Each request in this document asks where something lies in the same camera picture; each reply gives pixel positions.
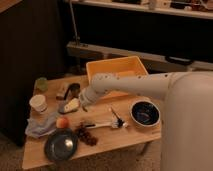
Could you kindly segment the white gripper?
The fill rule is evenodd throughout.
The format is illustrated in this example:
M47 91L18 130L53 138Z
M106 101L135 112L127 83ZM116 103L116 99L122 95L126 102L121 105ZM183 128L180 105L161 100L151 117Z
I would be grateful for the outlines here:
M73 98L68 103L66 101L59 104L58 112L61 114L69 113L72 111L76 111L80 107L80 101L77 98L80 93L80 84L72 83L68 86L68 89L65 92L64 100L67 99L68 94L71 94Z

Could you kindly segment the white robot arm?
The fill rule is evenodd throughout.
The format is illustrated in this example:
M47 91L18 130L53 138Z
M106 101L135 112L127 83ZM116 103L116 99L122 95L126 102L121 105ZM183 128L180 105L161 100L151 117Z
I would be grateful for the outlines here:
M81 90L80 105L92 105L112 91L163 103L161 171L213 171L213 71L98 73Z

